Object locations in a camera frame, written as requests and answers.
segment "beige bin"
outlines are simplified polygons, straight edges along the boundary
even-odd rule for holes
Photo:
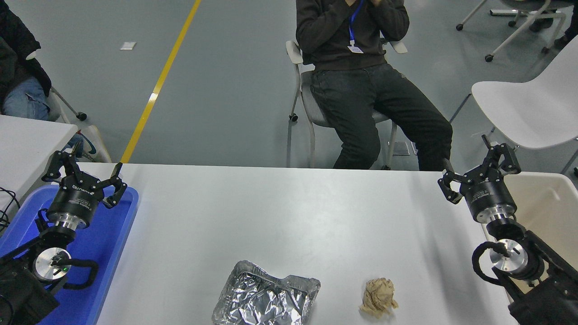
[[[564,175],[522,172],[504,178],[517,221],[578,268],[578,191]]]

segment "white desk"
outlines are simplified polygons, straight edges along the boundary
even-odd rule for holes
[[[101,179],[113,168],[79,165]],[[140,204],[98,324],[211,324],[244,259],[319,279],[313,325],[517,324],[504,289],[472,271],[486,239],[464,202],[444,200],[440,175],[125,164]],[[378,321],[358,306],[379,277],[400,307]]]
[[[63,124],[0,115],[0,186],[20,200],[46,169],[49,156],[78,131]],[[0,209],[9,196],[0,193]]]

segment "blue jeans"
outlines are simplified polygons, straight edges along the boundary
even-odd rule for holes
[[[8,93],[2,106],[2,114],[46,121],[49,109],[46,105],[44,89],[36,78],[30,77]],[[81,157],[84,139],[80,134],[74,134],[64,149],[72,148],[76,143],[80,144],[76,157]]]

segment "blue plastic bin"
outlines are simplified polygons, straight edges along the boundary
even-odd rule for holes
[[[112,195],[113,190],[107,187],[105,195]],[[46,185],[32,192],[0,238],[0,256],[38,236],[34,219],[38,210],[50,206],[57,191],[58,185]],[[72,258],[96,261],[99,265],[97,278],[92,286],[83,290],[61,289],[55,296],[60,306],[40,324],[93,325],[97,322],[131,230],[138,199],[136,190],[128,187],[117,206],[107,209],[99,204],[90,226],[76,231],[76,239],[68,245],[67,251]],[[84,283],[88,269],[72,267],[68,278],[69,283]]]

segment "black pants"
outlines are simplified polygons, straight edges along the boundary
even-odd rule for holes
[[[564,33],[568,39],[573,39],[578,35],[578,1],[572,0],[568,1],[574,3],[574,8],[572,9],[572,18],[570,19],[570,27],[566,29]]]
[[[369,169],[380,151],[372,109],[388,116],[416,143],[421,171],[441,171],[450,158],[450,123],[429,99],[389,64],[317,71],[311,91],[343,141],[338,169]]]

